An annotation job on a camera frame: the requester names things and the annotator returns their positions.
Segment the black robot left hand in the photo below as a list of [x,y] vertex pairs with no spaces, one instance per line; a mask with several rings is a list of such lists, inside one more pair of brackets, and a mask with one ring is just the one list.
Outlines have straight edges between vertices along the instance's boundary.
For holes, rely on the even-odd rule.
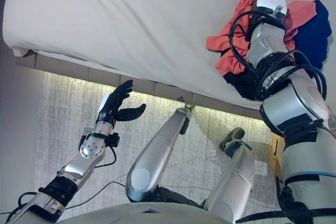
[[116,89],[109,94],[105,104],[98,113],[96,123],[106,122],[113,127],[118,122],[133,121],[139,118],[146,109],[146,104],[142,104],[137,108],[120,109],[123,101],[130,96],[133,87],[133,80],[125,81],[116,87]]

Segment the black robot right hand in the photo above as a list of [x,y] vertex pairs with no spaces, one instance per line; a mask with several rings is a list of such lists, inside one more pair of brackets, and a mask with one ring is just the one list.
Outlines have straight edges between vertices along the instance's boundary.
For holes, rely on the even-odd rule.
[[252,3],[252,9],[283,21],[287,14],[286,0],[255,0]]

